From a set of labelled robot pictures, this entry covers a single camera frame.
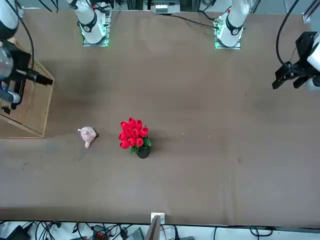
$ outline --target red tulip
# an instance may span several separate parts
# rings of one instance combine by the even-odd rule
[[[140,136],[140,131],[136,128],[132,130],[132,137],[137,138]]]
[[[140,148],[144,144],[144,140],[141,137],[137,137],[136,145]]]
[[[132,128],[131,127],[126,128],[124,132],[128,138],[130,138],[132,136]]]
[[[140,119],[136,120],[135,127],[137,129],[141,129],[142,128],[142,121]]]
[[[120,147],[123,148],[123,149],[128,149],[129,148],[128,141],[127,140],[122,140],[120,142]]]
[[[126,121],[122,121],[120,122],[120,126],[122,130],[125,131],[129,127],[129,124]]]
[[[124,132],[120,132],[118,136],[119,140],[127,140],[127,135]]]
[[[130,147],[134,147],[136,145],[136,139],[132,136],[128,139],[128,144]]]
[[[133,117],[129,117],[128,124],[131,128],[135,128],[136,127],[136,120]]]
[[[142,138],[145,138],[145,137],[148,135],[148,131],[149,131],[149,129],[148,129],[146,126],[144,126],[144,127],[141,128],[141,130],[140,130],[140,136],[141,136]]]

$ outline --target flower pot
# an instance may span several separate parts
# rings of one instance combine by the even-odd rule
[[[149,156],[150,152],[151,147],[147,145],[146,148],[139,147],[138,152],[136,154],[139,158],[146,159]]]

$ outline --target brown table surface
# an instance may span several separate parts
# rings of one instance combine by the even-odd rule
[[[319,93],[271,85],[284,15],[249,15],[241,51],[148,11],[121,11],[108,48],[82,47],[72,10],[24,18],[56,82],[46,138],[0,141],[1,218],[148,223],[165,212],[175,224],[320,224]],[[284,60],[308,29],[289,18]],[[17,38],[30,49],[22,27]],[[119,147],[128,117],[150,129],[147,159]],[[75,130],[84,126],[100,134],[89,149]]]

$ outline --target wooden box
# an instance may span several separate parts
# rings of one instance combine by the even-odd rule
[[[22,49],[14,40],[11,41]],[[34,62],[33,69],[53,80],[54,77],[39,62]],[[52,85],[42,85],[26,80],[21,104],[11,109],[11,104],[0,99],[0,107],[8,106],[10,114],[0,109],[0,138],[43,138],[47,125]]]

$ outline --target pink stuffed toy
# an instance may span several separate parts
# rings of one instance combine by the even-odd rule
[[[90,147],[90,144],[95,140],[97,133],[96,131],[90,127],[90,126],[85,126],[81,129],[78,129],[78,132],[80,132],[82,139],[85,141],[84,146],[86,148]]]

